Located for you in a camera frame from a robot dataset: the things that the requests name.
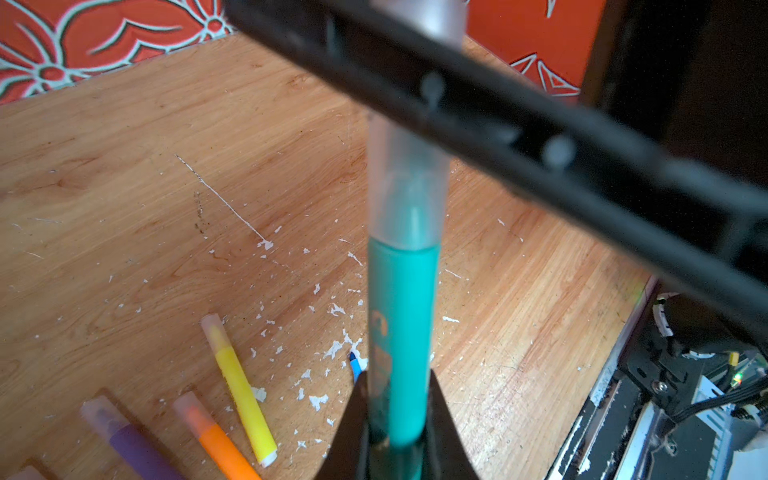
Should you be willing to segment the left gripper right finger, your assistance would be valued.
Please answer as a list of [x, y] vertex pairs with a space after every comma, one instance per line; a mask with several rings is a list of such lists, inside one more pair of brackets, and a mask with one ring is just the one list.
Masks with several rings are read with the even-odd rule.
[[425, 478], [480, 479], [464, 449], [433, 370], [430, 371], [425, 424]]

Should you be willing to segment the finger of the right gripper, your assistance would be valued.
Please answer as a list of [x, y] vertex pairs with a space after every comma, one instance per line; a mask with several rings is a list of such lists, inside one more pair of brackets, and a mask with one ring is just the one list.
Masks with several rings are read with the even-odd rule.
[[365, 1], [230, 1], [244, 34], [744, 322], [767, 320], [767, 192], [545, 97]]

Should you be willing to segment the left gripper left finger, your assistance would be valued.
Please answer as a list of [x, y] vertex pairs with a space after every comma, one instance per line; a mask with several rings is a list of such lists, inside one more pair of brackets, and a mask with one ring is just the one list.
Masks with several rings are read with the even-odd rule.
[[369, 457], [367, 373], [355, 382], [344, 414], [315, 480], [366, 480]]

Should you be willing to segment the blue highlighter pen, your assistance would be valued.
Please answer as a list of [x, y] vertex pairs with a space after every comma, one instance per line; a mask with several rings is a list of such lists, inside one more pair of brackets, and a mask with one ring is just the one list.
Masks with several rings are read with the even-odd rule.
[[348, 354], [349, 365], [352, 370], [353, 382], [356, 383], [362, 373], [362, 368], [357, 355], [350, 351]]

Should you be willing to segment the yellow highlighter pen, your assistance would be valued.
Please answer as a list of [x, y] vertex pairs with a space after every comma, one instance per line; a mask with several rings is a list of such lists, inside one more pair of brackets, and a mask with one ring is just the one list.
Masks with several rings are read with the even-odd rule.
[[235, 402], [256, 460], [261, 467], [268, 468], [277, 460], [278, 446], [224, 324], [217, 314], [209, 314], [201, 319], [200, 325]]

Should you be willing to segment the orange highlighter pen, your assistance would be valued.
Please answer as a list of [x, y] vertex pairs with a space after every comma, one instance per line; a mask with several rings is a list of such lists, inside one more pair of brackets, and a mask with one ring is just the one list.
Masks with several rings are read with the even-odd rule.
[[192, 391], [177, 398], [173, 408], [227, 479], [261, 480]]

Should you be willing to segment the green highlighter pen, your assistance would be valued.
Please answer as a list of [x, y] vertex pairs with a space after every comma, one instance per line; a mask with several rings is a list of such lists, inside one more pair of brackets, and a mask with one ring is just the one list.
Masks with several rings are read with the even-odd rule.
[[419, 479], [440, 248], [401, 250], [371, 238], [368, 253], [368, 474]]

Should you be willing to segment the purple highlighter pen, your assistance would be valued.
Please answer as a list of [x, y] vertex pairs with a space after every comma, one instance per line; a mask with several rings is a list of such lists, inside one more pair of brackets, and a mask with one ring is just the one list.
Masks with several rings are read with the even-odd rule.
[[81, 416], [142, 479], [182, 480], [184, 476], [105, 396], [85, 401]]

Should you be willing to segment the clear pen cap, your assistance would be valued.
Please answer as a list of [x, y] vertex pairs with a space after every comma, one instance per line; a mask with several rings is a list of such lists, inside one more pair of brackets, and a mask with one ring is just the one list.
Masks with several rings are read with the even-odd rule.
[[[372, 6], [410, 28], [460, 49], [465, 1], [374, 1]], [[369, 114], [369, 236], [394, 249], [439, 247], [451, 157], [376, 111]]]

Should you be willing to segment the pink highlighter pen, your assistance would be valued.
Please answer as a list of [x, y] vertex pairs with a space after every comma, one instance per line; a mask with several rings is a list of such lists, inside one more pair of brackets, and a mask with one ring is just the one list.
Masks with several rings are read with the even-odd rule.
[[19, 472], [8, 477], [7, 480], [46, 480], [46, 477], [34, 466], [27, 465]]

